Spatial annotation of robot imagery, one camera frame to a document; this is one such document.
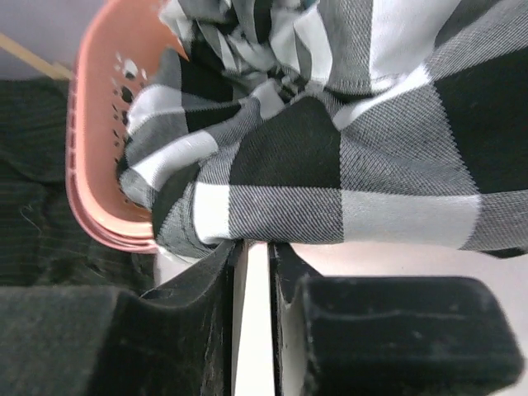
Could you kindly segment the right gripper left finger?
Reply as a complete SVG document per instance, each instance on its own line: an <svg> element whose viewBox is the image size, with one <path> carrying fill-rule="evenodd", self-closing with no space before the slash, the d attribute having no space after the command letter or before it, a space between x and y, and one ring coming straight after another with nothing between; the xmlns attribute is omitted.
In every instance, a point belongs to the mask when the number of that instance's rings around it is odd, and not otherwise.
<svg viewBox="0 0 528 396"><path fill-rule="evenodd" d="M144 296L4 287L4 395L229 395L235 246Z"/></svg>

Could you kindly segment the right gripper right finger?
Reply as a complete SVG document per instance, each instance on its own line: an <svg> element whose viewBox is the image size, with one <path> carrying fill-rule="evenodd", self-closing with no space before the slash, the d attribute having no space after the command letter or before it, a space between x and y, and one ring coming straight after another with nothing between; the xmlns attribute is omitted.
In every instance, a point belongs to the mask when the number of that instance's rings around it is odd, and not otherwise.
<svg viewBox="0 0 528 396"><path fill-rule="evenodd" d="M492 291L461 276L324 276L268 248L278 395L489 395L524 358Z"/></svg>

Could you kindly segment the dark green striped shirt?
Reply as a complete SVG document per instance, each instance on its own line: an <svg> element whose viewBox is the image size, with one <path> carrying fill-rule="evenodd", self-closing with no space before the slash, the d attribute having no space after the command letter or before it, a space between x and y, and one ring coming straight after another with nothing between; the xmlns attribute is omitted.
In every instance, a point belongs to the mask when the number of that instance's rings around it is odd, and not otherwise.
<svg viewBox="0 0 528 396"><path fill-rule="evenodd" d="M154 259L108 248L73 216L65 189L68 84L1 82L1 284L115 285L143 294Z"/></svg>

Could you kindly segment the black white checkered shirt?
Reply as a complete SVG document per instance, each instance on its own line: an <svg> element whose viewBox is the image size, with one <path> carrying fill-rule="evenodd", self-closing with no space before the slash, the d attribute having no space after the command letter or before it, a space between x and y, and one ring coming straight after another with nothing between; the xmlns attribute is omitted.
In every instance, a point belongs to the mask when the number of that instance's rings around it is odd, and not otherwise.
<svg viewBox="0 0 528 396"><path fill-rule="evenodd" d="M169 1L117 177L159 247L527 251L524 1Z"/></svg>

